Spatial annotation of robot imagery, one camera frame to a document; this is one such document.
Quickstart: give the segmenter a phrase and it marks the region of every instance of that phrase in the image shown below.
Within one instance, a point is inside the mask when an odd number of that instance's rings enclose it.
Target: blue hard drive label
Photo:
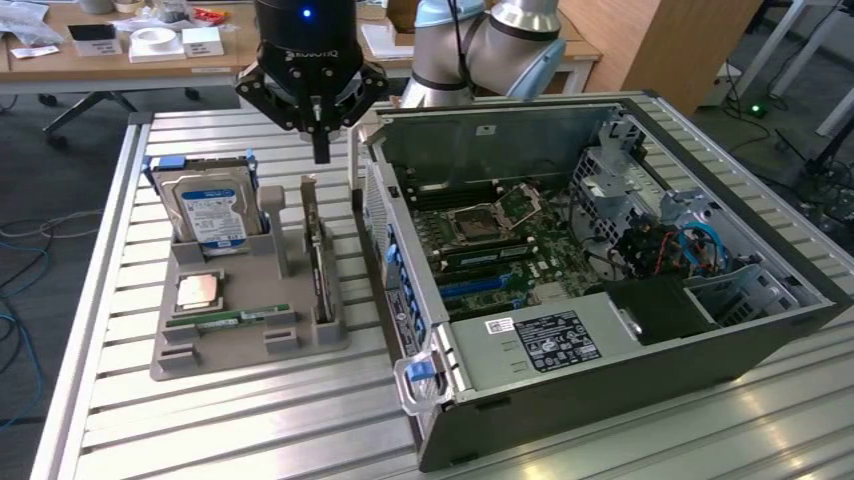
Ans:
[[[186,222],[205,247],[228,248],[245,241],[242,217],[234,212],[237,194],[229,188],[181,193]]]

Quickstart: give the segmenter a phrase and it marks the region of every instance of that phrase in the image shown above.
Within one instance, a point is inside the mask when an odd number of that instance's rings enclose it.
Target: hard drive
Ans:
[[[265,230],[254,192],[256,162],[246,156],[146,159],[145,175],[160,195],[177,242],[198,242],[206,256],[237,253]]]

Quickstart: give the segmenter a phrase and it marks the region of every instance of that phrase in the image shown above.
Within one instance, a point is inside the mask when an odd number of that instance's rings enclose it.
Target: open computer tower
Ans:
[[[628,97],[377,119],[358,224],[422,471],[735,379],[849,305]]]

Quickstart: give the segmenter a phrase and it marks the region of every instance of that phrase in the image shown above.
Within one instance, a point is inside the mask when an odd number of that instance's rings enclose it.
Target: barcode sticker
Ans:
[[[512,332],[512,330],[512,318],[509,317],[485,321],[485,331],[489,332],[489,335]]]

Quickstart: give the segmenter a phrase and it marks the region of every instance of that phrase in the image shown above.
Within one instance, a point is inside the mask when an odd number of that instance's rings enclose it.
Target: blue pcie slot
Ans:
[[[450,285],[438,289],[438,295],[441,298],[458,297],[460,295],[468,295],[470,293],[486,292],[489,290],[497,290],[506,286],[509,280],[509,274],[500,277],[489,278],[476,282],[468,282],[458,285]]]

